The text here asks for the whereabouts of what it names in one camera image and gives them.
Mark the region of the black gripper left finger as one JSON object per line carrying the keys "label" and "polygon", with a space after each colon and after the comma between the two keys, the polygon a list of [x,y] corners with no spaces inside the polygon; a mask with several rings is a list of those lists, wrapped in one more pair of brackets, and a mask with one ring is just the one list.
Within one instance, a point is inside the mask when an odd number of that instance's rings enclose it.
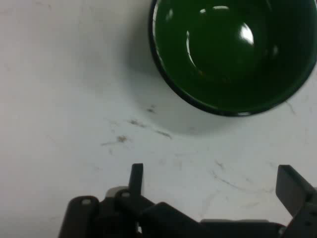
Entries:
{"label": "black gripper left finger", "polygon": [[126,188],[99,201],[72,199],[59,232],[61,238],[196,238],[200,224],[166,203],[141,195],[143,164],[133,164]]}

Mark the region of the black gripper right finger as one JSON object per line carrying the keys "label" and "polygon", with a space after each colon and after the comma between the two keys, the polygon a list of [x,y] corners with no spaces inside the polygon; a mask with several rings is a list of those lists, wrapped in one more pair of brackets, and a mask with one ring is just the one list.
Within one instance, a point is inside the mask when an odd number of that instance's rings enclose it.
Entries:
{"label": "black gripper right finger", "polygon": [[292,216],[283,238],[317,236],[317,190],[292,166],[278,166],[276,195]]}

